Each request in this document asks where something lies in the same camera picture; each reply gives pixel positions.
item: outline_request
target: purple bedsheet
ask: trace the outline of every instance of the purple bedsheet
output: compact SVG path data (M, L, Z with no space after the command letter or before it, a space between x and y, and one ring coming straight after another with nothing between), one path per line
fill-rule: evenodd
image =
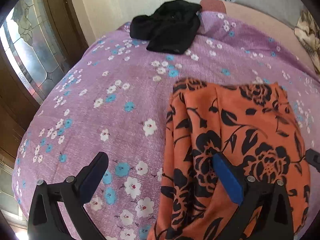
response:
M107 240L144 240L156 221L172 85L191 76L217 84L278 82L305 139L320 151L320 83L272 37L227 15L201 14L184 55L149 52L132 40L129 24L103 36L52 90L25 133L12 176L16 200L28 218L38 179L62 182L99 151L109 168L85 208ZM310 167L306 226L320 208L320 174ZM71 235L80 239L63 206Z

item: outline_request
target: orange floral fabric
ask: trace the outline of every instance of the orange floral fabric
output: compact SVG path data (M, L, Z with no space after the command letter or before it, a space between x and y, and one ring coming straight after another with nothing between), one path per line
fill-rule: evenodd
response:
M238 206L214 173L217 152L245 176L268 183L281 179L294 231L304 225L310 173L286 92L277 83L219 86L186 78L174 85L169 100L159 212L148 240L213 240L221 232Z

